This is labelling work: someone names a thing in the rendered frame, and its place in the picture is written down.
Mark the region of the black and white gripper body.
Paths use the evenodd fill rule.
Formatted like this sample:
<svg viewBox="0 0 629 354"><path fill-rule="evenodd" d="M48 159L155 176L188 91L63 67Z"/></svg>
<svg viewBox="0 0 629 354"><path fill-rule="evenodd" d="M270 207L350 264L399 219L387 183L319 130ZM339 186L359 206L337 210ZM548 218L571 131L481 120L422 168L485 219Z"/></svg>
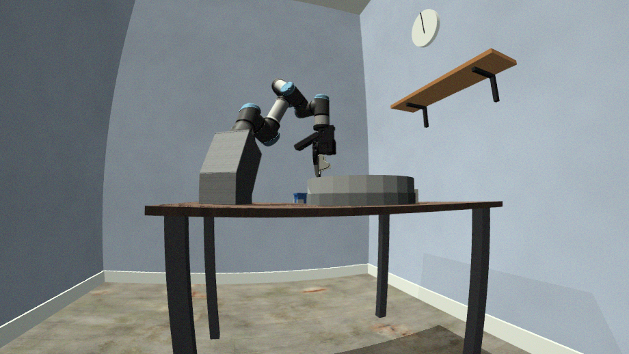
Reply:
<svg viewBox="0 0 629 354"><path fill-rule="evenodd" d="M334 131L335 131L334 125L316 124L313 126L313 130L318 131L319 133L319 137L314 139L312 143L312 146L316 145L318 155L336 154L336 142L334 139ZM333 140L333 151L332 151L332 140ZM324 152L324 153L321 153L321 152Z"/></svg>

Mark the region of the blue crate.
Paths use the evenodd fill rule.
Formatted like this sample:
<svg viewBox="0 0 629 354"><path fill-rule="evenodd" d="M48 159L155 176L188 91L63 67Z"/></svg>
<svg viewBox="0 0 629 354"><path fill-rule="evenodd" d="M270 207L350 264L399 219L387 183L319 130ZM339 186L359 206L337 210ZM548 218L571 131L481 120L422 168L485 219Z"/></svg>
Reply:
<svg viewBox="0 0 629 354"><path fill-rule="evenodd" d="M308 193L294 193L293 203L306 204L306 194Z"/></svg>

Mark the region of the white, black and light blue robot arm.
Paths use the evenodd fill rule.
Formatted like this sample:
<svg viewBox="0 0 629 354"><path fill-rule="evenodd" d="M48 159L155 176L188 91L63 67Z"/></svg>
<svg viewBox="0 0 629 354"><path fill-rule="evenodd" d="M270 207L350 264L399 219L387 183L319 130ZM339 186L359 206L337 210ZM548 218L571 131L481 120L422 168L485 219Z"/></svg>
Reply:
<svg viewBox="0 0 629 354"><path fill-rule="evenodd" d="M308 102L292 82L286 83L281 78L274 79L271 87L278 97L268 116L262 117L260 115L261 110L259 106L252 103L245 104L239 111L235 125L232 127L233 130L231 128L229 131L250 129L254 139L257 138L265 146L272 146L280 138L280 133L278 132L280 121L289 107L294 107L297 118L306 118L314 115L314 125L330 125L329 96L318 94L315 96L314 101ZM315 132L296 143L294 147L296 150L301 151L311 145L313 140L318 137L318 132Z"/></svg>

